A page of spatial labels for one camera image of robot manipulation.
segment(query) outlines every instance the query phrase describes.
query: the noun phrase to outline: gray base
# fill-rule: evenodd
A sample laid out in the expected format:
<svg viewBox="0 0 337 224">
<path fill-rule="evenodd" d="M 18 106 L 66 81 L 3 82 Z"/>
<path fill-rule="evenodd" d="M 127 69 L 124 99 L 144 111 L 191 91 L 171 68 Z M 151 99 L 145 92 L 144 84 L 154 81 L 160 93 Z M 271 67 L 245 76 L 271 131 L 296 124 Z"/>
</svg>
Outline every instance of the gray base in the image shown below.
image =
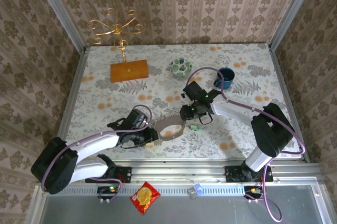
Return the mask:
<svg viewBox="0 0 337 224">
<path fill-rule="evenodd" d="M 282 223 L 323 223 L 311 186 L 268 187 L 270 199 L 281 208 Z M 277 210 L 271 206 L 278 218 Z M 41 223 L 45 224 L 205 224 L 275 223 L 263 202 L 248 203 L 243 197 L 159 197 L 141 215 L 129 197 L 120 196 L 110 204 L 97 197 L 47 197 Z"/>
</svg>

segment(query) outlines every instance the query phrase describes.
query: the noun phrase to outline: bowl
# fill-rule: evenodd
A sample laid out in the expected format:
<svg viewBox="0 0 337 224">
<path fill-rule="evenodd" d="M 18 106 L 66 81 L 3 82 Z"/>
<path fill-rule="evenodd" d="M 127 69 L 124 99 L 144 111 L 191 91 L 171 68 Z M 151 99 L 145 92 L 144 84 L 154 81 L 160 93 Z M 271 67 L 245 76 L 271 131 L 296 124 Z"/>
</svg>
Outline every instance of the bowl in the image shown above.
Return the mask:
<svg viewBox="0 0 337 224">
<path fill-rule="evenodd" d="M 176 76 L 186 76 L 192 70 L 192 63 L 185 58 L 174 59 L 169 64 L 170 70 Z"/>
</svg>

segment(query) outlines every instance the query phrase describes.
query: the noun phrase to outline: mug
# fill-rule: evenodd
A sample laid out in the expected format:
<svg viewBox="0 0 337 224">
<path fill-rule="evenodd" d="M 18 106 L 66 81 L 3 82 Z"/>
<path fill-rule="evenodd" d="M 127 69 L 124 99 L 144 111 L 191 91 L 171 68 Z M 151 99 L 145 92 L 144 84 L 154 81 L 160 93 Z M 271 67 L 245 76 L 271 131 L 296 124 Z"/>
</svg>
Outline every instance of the mug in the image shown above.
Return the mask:
<svg viewBox="0 0 337 224">
<path fill-rule="evenodd" d="M 219 69 L 219 71 L 221 72 L 221 74 L 223 75 L 224 78 L 224 85 L 223 88 L 224 90 L 228 89 L 232 82 L 233 79 L 235 77 L 235 73 L 232 69 L 230 69 L 229 67 L 222 67 L 221 69 Z M 215 80 L 215 82 L 213 83 L 213 85 L 217 88 L 221 88 L 221 76 L 219 75 L 219 73 L 217 74 L 217 79 Z"/>
</svg>

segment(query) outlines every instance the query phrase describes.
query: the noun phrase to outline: wooden board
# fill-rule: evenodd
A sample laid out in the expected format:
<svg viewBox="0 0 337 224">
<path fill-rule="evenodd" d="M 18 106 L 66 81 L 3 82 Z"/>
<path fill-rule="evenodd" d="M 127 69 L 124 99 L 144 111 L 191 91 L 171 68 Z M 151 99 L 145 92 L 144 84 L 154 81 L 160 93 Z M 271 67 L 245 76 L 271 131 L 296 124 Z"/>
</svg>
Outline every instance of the wooden board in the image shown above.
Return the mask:
<svg viewBox="0 0 337 224">
<path fill-rule="evenodd" d="M 147 61 L 123 62 L 111 64 L 110 81 L 112 83 L 147 78 Z"/>
</svg>

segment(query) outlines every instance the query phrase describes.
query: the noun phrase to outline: red chip bag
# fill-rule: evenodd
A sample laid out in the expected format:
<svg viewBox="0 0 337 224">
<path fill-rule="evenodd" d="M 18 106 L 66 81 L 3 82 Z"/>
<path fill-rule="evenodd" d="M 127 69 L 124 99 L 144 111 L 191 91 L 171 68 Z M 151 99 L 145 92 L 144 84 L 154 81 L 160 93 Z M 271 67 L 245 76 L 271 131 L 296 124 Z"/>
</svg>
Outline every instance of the red chip bag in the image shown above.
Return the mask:
<svg viewBox="0 0 337 224">
<path fill-rule="evenodd" d="M 144 214 L 152 202 L 160 196 L 148 182 L 145 182 L 143 186 L 130 197 L 133 205 L 138 209 L 141 214 Z"/>
</svg>

